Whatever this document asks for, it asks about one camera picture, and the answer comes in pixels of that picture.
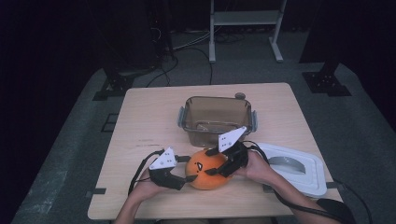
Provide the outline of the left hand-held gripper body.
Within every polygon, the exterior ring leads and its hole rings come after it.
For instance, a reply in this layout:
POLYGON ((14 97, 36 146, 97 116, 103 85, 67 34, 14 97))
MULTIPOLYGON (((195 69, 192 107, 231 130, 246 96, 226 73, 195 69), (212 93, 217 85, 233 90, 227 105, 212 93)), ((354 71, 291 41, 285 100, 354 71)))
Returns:
POLYGON ((185 178, 171 173, 178 163, 179 156, 169 147, 148 167, 150 180, 159 187, 181 190, 185 178))

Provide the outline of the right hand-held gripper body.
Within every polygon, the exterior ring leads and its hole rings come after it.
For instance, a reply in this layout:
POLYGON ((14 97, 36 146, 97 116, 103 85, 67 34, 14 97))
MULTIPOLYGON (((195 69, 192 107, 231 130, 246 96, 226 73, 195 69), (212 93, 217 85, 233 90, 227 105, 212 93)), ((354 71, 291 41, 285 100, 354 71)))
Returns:
POLYGON ((246 130, 247 127, 242 126, 238 129, 223 133, 219 136, 219 153, 223 154, 227 158, 227 161, 224 162, 221 166, 227 168, 228 176, 233 174, 240 167, 246 166, 248 163, 248 150, 239 141, 239 139, 243 136, 246 130))

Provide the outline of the orange plush toy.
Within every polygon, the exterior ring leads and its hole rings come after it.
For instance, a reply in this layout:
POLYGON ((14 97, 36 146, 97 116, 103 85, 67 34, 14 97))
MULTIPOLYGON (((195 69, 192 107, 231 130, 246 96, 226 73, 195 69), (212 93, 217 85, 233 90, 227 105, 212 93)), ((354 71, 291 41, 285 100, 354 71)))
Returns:
POLYGON ((214 156, 207 156, 206 150, 195 152, 191 159, 186 163, 185 175, 195 175, 196 178, 191 182, 191 185, 200 190, 217 189, 226 185, 231 178, 222 175, 208 175, 205 170, 212 168, 219 168, 224 162, 226 157, 222 154, 214 156))

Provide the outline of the brown translucent storage box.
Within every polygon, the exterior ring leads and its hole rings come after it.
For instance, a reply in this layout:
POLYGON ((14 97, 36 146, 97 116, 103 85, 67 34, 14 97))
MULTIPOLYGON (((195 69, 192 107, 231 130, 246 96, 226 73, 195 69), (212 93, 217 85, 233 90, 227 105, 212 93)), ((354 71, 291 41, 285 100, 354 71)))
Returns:
POLYGON ((244 139, 258 128, 257 113, 245 98, 192 96, 179 109, 177 126, 195 147, 215 147, 220 134, 245 126, 244 139))

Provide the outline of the white box lid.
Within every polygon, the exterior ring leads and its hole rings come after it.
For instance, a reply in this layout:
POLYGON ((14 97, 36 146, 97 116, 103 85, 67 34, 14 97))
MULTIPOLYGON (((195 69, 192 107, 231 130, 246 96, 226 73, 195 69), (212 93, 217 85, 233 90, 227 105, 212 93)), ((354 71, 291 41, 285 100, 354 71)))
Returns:
POLYGON ((306 152, 259 143, 270 167, 304 195, 320 198, 327 192, 322 160, 306 152))

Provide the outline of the person's right hand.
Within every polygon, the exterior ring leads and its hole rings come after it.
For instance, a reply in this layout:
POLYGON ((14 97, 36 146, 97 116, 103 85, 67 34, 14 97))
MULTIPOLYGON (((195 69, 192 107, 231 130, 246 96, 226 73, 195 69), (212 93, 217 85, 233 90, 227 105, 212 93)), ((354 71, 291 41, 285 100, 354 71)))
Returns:
POLYGON ((247 158, 247 165, 239 168, 234 174, 247 177, 258 183, 272 185, 276 180, 276 172, 272 170, 261 155, 257 152, 249 151, 247 158))

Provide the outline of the person's left hand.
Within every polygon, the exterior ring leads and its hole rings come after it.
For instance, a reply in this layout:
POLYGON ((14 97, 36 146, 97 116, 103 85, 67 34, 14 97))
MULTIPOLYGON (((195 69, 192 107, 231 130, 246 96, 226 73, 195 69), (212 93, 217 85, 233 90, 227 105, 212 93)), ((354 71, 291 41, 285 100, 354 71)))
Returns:
POLYGON ((136 184, 129 197, 134 202, 143 202, 165 190, 166 188, 157 186, 151 180, 144 180, 136 184))

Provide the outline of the black tape rectangle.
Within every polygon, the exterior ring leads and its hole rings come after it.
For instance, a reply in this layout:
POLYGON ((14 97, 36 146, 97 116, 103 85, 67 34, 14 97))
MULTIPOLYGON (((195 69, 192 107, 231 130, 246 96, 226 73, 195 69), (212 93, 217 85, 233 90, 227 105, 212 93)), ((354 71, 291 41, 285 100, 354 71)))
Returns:
POLYGON ((113 133, 117 124, 118 117, 119 117, 118 113, 109 113, 102 124, 101 132, 113 133))

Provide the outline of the black stand base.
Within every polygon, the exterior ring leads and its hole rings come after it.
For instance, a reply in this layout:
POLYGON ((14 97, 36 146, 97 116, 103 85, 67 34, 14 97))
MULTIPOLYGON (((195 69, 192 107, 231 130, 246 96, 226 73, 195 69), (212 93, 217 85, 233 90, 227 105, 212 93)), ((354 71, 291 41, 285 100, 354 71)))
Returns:
POLYGON ((94 96, 94 101, 105 101, 109 97, 121 97, 132 88, 134 77, 122 76, 117 72, 106 73, 105 82, 94 96))
POLYGON ((303 78, 313 93, 326 93, 330 97, 350 96, 347 87, 335 76, 339 63, 326 62, 317 72, 303 72, 303 78))

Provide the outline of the black round seat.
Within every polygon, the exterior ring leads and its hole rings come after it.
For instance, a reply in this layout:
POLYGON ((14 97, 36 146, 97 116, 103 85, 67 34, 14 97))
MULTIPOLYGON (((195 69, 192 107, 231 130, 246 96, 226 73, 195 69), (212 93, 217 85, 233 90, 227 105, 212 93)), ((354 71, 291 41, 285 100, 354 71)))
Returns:
POLYGON ((323 209, 327 217, 331 217, 342 224, 357 224, 351 210, 344 204, 331 199, 319 199, 317 205, 323 209))

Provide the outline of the white metal stand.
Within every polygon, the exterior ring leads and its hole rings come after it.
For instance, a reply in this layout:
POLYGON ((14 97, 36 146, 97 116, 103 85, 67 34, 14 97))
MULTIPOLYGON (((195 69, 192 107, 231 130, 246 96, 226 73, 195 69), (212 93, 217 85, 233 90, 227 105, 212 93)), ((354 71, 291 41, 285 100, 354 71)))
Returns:
POLYGON ((272 36, 268 38, 271 49, 278 63, 283 62, 280 49, 277 45, 277 39, 283 21, 285 8, 288 0, 281 0, 277 10, 260 10, 260 11, 216 11, 214 8, 215 0, 210 2, 210 19, 209 19, 209 56, 211 63, 216 61, 216 44, 215 28, 220 26, 249 26, 249 25, 274 25, 275 30, 272 36))

